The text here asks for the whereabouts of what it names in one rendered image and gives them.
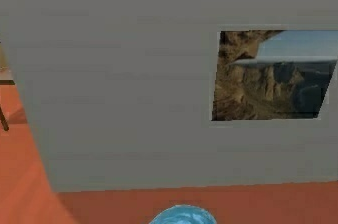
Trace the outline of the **blue round bowl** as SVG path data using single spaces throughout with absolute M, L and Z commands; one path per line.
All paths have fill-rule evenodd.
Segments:
M 181 204 L 161 211 L 149 224 L 217 224 L 217 220 L 204 208 Z

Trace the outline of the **window with rocky view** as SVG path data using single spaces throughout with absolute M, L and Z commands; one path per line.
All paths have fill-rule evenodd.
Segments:
M 338 30 L 222 31 L 211 119 L 315 119 L 337 61 Z

